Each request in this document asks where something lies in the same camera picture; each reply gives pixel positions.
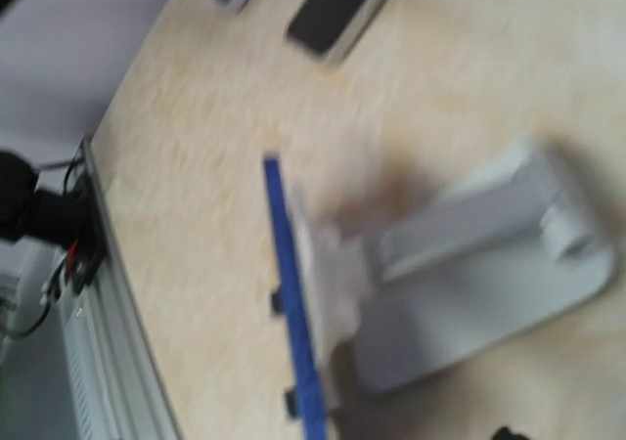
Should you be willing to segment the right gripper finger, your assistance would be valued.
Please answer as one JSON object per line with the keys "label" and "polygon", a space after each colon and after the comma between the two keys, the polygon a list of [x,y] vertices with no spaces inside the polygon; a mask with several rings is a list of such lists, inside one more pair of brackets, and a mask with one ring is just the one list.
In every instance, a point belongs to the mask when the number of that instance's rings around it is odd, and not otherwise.
{"label": "right gripper finger", "polygon": [[511,430],[508,426],[502,426],[491,436],[491,440],[529,440],[529,437]]}

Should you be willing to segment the grey folding phone stand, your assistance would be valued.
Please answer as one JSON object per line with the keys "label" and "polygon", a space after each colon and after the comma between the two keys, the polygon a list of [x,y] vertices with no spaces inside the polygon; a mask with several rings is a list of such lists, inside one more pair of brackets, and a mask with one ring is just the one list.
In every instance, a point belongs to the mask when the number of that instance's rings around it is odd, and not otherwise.
{"label": "grey folding phone stand", "polygon": [[544,323],[597,294],[616,249],[566,163],[524,142],[402,219],[343,234],[289,206],[314,365],[353,345],[385,393]]}

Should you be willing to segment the blue phone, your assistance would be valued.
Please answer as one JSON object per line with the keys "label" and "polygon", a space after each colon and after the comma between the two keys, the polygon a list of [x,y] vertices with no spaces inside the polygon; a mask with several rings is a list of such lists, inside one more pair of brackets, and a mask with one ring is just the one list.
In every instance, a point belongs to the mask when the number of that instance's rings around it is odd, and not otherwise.
{"label": "blue phone", "polygon": [[275,155],[263,158],[263,172],[280,280],[270,295],[270,305],[273,314],[285,318],[294,377],[293,386],[284,394],[285,406],[289,418],[301,421],[304,438],[323,440],[329,437],[327,409],[314,362],[280,161]]}

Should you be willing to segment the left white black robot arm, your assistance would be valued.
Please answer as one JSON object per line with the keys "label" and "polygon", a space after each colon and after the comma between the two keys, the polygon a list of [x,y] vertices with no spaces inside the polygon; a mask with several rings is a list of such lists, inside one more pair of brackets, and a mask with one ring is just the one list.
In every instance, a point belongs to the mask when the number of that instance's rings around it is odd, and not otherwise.
{"label": "left white black robot arm", "polygon": [[68,249],[91,228],[90,200],[39,188],[39,176],[22,156],[1,153],[1,239],[31,238]]}

